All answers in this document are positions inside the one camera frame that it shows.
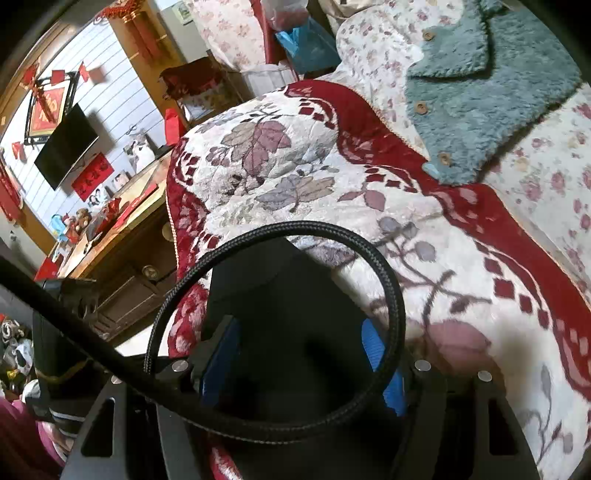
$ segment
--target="black braided cable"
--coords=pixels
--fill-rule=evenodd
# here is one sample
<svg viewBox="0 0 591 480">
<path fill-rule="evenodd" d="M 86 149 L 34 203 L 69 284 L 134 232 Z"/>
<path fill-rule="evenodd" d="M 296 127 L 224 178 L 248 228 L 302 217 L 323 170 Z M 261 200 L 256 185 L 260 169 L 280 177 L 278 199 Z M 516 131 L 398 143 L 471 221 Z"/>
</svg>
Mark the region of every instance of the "black braided cable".
<svg viewBox="0 0 591 480">
<path fill-rule="evenodd" d="M 369 385 L 350 402 L 326 417 L 306 424 L 271 424 L 229 417 L 211 408 L 200 406 L 194 398 L 171 390 L 151 374 L 139 371 L 129 364 L 104 340 L 99 339 L 72 312 L 30 280 L 25 274 L 0 257 L 0 283 L 21 300 L 38 311 L 52 325 L 64 333 L 87 355 L 114 373 L 123 382 L 145 397 L 177 413 L 187 422 L 208 432 L 254 443 L 281 444 L 295 442 L 324 433 L 360 413 L 374 395 L 381 395 L 392 378 L 404 347 L 405 313 L 402 292 L 392 268 L 385 258 L 367 240 L 347 229 L 322 222 L 286 222 L 267 225 L 245 233 L 218 249 L 208 252 L 176 285 L 158 312 L 152 329 L 144 368 L 153 369 L 154 359 L 164 329 L 177 303 L 192 285 L 211 268 L 240 250 L 255 243 L 288 235 L 322 236 L 340 242 L 358 253 L 373 268 L 384 288 L 388 306 L 389 329 L 385 352 Z"/>
</svg>

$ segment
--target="bed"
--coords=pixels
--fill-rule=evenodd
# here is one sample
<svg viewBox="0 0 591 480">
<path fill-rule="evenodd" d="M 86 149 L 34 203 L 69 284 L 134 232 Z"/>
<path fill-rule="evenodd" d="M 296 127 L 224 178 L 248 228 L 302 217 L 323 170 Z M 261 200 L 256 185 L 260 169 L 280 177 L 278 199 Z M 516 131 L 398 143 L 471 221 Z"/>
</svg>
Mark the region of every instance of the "bed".
<svg viewBox="0 0 591 480">
<path fill-rule="evenodd" d="M 403 288 L 407 341 L 448 372 L 481 369 L 506 390 L 540 477 L 569 478 L 591 441 L 591 89 L 585 84 L 499 155 L 481 183 L 438 184 L 406 116 L 405 72 L 421 32 L 461 0 L 394 2 L 343 23 L 343 63 L 191 130 L 173 152 L 167 206 L 178 276 L 257 226 L 322 220 L 370 239 Z M 293 242 L 369 315 L 377 279 L 346 248 Z M 208 280 L 170 322 L 169 354 L 199 342 Z M 221 447 L 221 476 L 240 478 Z"/>
</svg>

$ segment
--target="blue plastic part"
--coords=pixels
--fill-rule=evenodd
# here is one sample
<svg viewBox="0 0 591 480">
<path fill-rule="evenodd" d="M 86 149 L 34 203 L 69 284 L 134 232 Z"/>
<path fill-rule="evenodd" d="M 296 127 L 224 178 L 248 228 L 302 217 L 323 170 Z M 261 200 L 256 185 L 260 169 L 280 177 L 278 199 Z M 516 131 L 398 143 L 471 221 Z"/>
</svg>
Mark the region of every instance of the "blue plastic part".
<svg viewBox="0 0 591 480">
<path fill-rule="evenodd" d="M 201 403 L 214 407 L 219 401 L 220 392 L 230 371 L 232 360 L 238 353 L 240 344 L 240 324 L 232 319 L 222 339 L 217 345 L 201 382 Z"/>
<path fill-rule="evenodd" d="M 361 342 L 363 343 L 363 349 L 368 356 L 371 368 L 376 371 L 386 349 L 373 323 L 369 319 L 365 319 L 361 326 Z M 392 408 L 397 416 L 402 417 L 406 413 L 407 403 L 404 397 L 404 378 L 400 370 L 396 370 L 383 395 L 386 405 Z"/>
<path fill-rule="evenodd" d="M 297 73 L 314 72 L 340 63 L 335 39 L 312 17 L 301 27 L 275 36 L 288 55 Z"/>
</svg>

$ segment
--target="teddy bear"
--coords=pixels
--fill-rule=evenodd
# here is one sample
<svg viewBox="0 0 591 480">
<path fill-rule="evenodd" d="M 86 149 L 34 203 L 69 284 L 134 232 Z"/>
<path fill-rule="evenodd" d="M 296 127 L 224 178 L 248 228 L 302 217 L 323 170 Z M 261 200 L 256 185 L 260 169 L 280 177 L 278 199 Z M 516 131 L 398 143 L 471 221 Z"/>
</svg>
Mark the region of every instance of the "teddy bear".
<svg viewBox="0 0 591 480">
<path fill-rule="evenodd" d="M 79 235 L 84 231 L 84 229 L 90 224 L 92 220 L 92 215 L 87 208 L 81 208 L 76 212 L 76 233 Z"/>
</svg>

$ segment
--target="cabinet door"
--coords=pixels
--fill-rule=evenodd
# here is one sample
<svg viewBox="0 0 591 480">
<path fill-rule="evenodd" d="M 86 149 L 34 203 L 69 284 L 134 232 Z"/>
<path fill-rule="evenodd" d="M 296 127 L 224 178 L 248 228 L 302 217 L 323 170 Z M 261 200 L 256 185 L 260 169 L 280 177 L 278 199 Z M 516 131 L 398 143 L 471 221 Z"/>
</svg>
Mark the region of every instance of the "cabinet door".
<svg viewBox="0 0 591 480">
<path fill-rule="evenodd" d="M 162 295 L 149 281 L 141 275 L 133 275 L 101 302 L 93 326 L 103 338 L 105 334 L 112 338 L 156 309 L 162 301 Z"/>
</svg>

